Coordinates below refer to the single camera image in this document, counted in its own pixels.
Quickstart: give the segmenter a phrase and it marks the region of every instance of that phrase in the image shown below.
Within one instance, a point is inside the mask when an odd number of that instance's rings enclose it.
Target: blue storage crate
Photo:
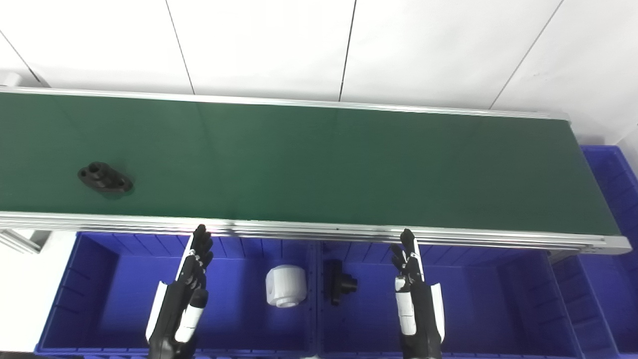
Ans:
[[[638,181],[616,146],[583,146],[609,208],[638,248]],[[554,265],[585,358],[638,358],[638,251]]]
[[[441,283],[445,356],[577,357],[574,333],[543,251],[420,246],[426,280]],[[319,303],[322,358],[402,358],[389,245],[330,242],[322,260],[340,259],[359,281],[337,307]]]
[[[158,282],[175,279],[186,236],[80,233],[36,352],[144,356]],[[315,352],[316,247],[312,241],[214,238],[209,304],[197,356],[301,357]],[[289,309],[267,304],[265,277],[280,264],[306,270],[308,299]]]

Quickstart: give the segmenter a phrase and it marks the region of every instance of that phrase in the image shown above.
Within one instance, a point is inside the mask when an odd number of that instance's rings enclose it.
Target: white tile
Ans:
[[[337,100],[353,0],[171,0],[195,93]]]
[[[0,72],[17,73],[22,78],[21,86],[40,85],[2,34],[0,34]]]
[[[192,93],[164,1],[3,1],[0,29],[52,87]]]
[[[558,3],[359,1],[341,100],[488,108]]]
[[[562,111],[582,143],[616,143],[638,118],[638,3],[565,0],[494,109]]]

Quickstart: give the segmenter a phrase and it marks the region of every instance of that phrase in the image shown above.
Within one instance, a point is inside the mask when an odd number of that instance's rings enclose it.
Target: metal bracket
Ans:
[[[23,254],[37,254],[42,248],[41,245],[23,237],[13,229],[0,229],[0,244]]]
[[[418,243],[423,245],[567,250],[597,254],[622,254],[632,249],[623,236],[596,234],[0,211],[0,227],[47,231],[189,234],[199,224],[206,225],[214,236],[222,237],[399,243],[403,229],[410,227]]]

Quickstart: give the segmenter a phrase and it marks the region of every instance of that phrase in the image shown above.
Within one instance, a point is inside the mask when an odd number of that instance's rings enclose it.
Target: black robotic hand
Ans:
[[[394,289],[401,324],[401,349],[404,359],[441,359],[445,335],[443,301],[439,284],[429,286],[423,274],[419,246],[414,234],[401,233],[405,250],[393,244],[392,264],[399,270]]]
[[[159,283],[146,328],[149,359],[190,359],[195,354],[193,334],[208,301],[211,247],[211,234],[200,224],[186,245],[175,281]]]

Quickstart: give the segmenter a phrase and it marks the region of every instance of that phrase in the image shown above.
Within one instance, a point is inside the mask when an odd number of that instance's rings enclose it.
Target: black plastic part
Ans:
[[[432,289],[420,280],[410,285],[414,304],[415,335],[401,336],[403,359],[441,359],[441,336],[436,327]]]
[[[133,188],[133,182],[104,162],[91,162],[78,171],[78,178],[98,192],[124,193]]]
[[[407,272],[405,270],[405,262],[403,261],[403,256],[401,256],[401,258],[398,258],[397,256],[392,256],[392,264],[394,264],[394,267],[397,268],[397,270],[399,270],[399,273],[403,275],[407,275]]]
[[[405,264],[405,257],[403,256],[403,249],[396,244],[390,245],[390,250],[394,254],[397,259],[399,259],[403,264]]]
[[[193,232],[191,248],[184,249],[186,252],[194,250],[195,254],[186,256],[179,277],[168,285],[164,294],[149,338],[148,359],[192,359],[195,354],[197,334],[188,342],[182,343],[175,340],[175,332],[188,305],[203,308],[208,302],[204,270],[212,259],[212,252],[206,252],[211,249],[211,245],[210,232],[206,231],[204,225],[199,225]],[[195,256],[204,258],[204,263],[200,264]]]
[[[351,275],[343,273],[343,263],[338,260],[326,261],[325,269],[330,273],[326,283],[325,292],[330,295],[330,304],[339,305],[342,294],[350,294],[357,291],[358,282]]]
[[[408,228],[404,229],[401,233],[401,244],[403,244],[406,254],[410,255],[410,253],[414,253],[414,234]]]

